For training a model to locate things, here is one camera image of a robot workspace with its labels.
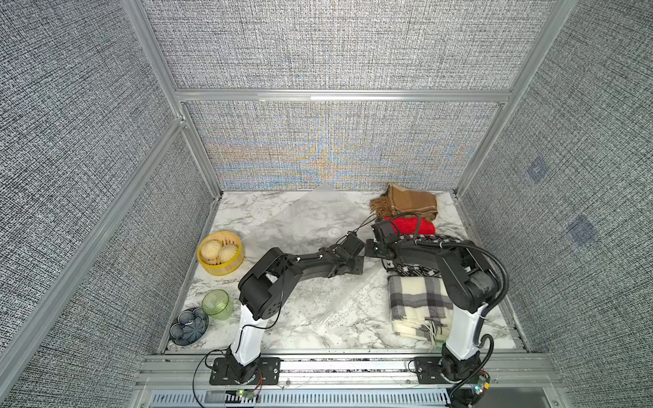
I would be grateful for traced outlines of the black white knitted scarf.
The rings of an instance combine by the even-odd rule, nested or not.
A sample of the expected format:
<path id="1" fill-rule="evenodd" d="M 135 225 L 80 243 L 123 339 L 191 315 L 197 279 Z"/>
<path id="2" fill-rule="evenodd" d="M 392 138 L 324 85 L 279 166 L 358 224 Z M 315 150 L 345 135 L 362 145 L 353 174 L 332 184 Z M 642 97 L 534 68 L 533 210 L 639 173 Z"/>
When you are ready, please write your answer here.
<path id="1" fill-rule="evenodd" d="M 382 267 L 389 274 L 404 277 L 439 277 L 436 255 L 442 251 L 441 244 L 458 243 L 462 240 L 455 236 L 448 235 L 418 235 L 403 234 L 399 237 L 399 243 L 418 241 L 414 249 L 401 252 L 397 260 L 382 260 Z"/>

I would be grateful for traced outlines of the red knitted scarf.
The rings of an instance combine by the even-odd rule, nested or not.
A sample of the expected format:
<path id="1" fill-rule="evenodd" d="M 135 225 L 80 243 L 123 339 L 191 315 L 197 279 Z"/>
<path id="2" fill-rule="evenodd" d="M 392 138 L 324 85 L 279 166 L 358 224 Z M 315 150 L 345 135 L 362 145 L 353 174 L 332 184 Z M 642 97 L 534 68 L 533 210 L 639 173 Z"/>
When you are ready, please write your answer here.
<path id="1" fill-rule="evenodd" d="M 419 236 L 433 236 L 436 234 L 436 228 L 433 223 L 417 217 L 408 218 L 384 218 L 391 221 L 393 229 L 400 235 L 414 235 L 417 231 Z"/>

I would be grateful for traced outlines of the brown fringed scarf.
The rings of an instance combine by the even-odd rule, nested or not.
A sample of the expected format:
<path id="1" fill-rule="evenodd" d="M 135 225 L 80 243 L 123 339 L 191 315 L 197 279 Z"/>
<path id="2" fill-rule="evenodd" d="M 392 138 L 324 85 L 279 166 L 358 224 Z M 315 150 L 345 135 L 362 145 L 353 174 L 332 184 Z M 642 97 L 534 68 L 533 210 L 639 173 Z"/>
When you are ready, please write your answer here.
<path id="1" fill-rule="evenodd" d="M 386 192 L 370 200 L 371 212 L 381 218 L 392 218 L 407 214 L 421 216 L 434 221 L 438 214 L 437 197 L 426 191 L 411 190 L 400 185 L 389 184 Z"/>

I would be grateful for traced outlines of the clear plastic vacuum bag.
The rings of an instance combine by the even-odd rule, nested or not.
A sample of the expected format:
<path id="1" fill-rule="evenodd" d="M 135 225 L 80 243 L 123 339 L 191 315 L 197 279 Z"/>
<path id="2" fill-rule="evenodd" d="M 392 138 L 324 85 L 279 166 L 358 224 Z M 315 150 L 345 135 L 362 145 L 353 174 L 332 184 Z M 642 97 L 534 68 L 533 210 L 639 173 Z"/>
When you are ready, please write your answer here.
<path id="1" fill-rule="evenodd" d="M 247 235 L 246 268 L 250 269 L 271 248 L 292 254 L 315 253 L 354 229 L 363 241 L 372 238 L 371 227 L 359 225 L 371 215 L 369 202 L 378 196 L 379 193 L 370 191 L 336 191 L 326 185 L 305 193 Z M 331 238 L 331 228 L 340 229 L 341 236 Z M 294 330 L 307 326 L 320 330 L 328 320 L 352 307 L 379 269 L 379 262 L 368 258 L 362 275 L 299 282 L 282 308 L 277 328 Z"/>

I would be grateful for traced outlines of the cream grey plaid scarf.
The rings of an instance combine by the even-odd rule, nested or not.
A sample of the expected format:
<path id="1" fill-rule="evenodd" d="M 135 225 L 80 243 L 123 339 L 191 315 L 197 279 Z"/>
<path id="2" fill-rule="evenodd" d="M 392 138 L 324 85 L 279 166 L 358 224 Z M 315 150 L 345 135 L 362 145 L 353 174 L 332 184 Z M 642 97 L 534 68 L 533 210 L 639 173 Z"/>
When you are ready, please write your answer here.
<path id="1" fill-rule="evenodd" d="M 453 323 L 453 303 L 439 277 L 391 275 L 388 278 L 392 329 L 404 338 L 442 346 Z"/>

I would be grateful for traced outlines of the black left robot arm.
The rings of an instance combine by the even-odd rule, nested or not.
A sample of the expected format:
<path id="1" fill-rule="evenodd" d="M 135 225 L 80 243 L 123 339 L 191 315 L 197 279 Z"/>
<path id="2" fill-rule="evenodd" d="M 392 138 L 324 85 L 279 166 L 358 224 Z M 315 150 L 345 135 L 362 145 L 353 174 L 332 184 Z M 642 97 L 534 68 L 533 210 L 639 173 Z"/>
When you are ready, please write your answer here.
<path id="1" fill-rule="evenodd" d="M 224 355 L 236 382 L 245 384 L 255 375 L 263 335 L 271 328 L 268 319 L 280 315 L 299 282 L 360 275 L 364 247 L 363 243 L 355 241 L 334 244 L 309 254 L 284 253 L 280 248 L 272 248 L 241 278 L 238 334 Z"/>

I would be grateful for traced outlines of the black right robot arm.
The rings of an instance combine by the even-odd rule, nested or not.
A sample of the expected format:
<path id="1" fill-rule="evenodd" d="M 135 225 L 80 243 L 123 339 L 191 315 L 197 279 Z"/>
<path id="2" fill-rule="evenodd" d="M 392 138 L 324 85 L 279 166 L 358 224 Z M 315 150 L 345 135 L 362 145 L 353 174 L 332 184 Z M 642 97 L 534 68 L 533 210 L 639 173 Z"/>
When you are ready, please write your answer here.
<path id="1" fill-rule="evenodd" d="M 478 377 L 495 349 L 494 338 L 482 334 L 482 328 L 509 288 L 507 271 L 498 258 L 471 241 L 387 243 L 369 239 L 365 255 L 440 273 L 453 304 L 452 328 L 442 347 L 440 373 L 456 385 Z"/>

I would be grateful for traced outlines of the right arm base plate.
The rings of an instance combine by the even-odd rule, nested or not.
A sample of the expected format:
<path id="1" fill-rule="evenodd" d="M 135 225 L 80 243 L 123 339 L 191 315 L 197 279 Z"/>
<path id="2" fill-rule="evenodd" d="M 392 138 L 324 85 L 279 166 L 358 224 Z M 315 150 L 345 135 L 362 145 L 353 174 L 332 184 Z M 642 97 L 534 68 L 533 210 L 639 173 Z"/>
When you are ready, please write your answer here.
<path id="1" fill-rule="evenodd" d="M 417 357 L 413 359 L 413 371 L 420 384 L 461 384 L 476 380 L 485 364 L 479 355 L 467 360 L 452 355 Z"/>

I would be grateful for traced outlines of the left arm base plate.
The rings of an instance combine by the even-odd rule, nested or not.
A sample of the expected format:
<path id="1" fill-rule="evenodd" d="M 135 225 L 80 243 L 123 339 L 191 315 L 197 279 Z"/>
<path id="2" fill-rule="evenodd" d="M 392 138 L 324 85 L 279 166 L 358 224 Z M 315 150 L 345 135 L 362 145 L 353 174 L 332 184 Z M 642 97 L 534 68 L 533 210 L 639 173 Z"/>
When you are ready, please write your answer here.
<path id="1" fill-rule="evenodd" d="M 216 358 L 211 368 L 209 384 L 212 386 L 277 385 L 281 374 L 280 358 L 263 358 L 240 365 L 234 358 Z"/>

